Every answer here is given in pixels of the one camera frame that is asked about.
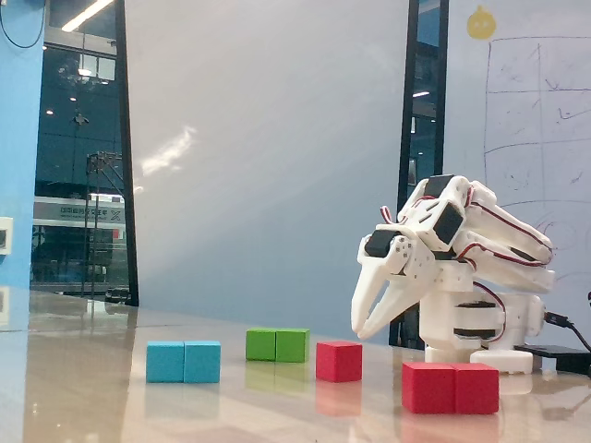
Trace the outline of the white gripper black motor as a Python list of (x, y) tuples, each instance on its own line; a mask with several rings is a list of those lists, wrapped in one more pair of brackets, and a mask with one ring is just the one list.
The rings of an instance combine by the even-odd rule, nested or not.
[[(433, 252), (413, 230), (401, 224), (378, 224), (362, 238), (357, 261), (361, 272), (351, 301), (351, 326), (362, 340), (418, 303), (437, 277)], [(369, 311), (387, 280), (383, 296)]]

